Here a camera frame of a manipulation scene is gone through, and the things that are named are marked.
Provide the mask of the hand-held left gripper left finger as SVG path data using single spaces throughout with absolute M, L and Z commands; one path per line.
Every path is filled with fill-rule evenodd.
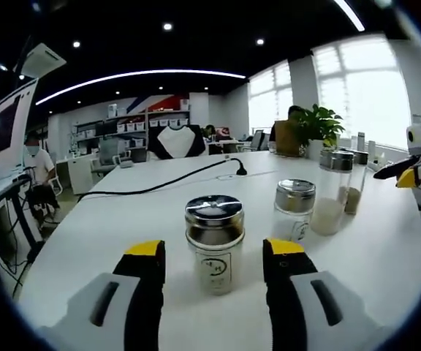
M 131 246 L 113 272 L 75 293 L 66 314 L 41 327 L 40 336 L 54 350 L 157 350 L 165 268 L 163 241 Z

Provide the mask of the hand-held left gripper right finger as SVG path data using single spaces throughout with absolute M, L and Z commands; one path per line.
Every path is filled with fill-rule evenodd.
M 273 350 L 372 350 L 381 341 L 361 298 L 317 270 L 302 245 L 266 238 L 262 263 Z

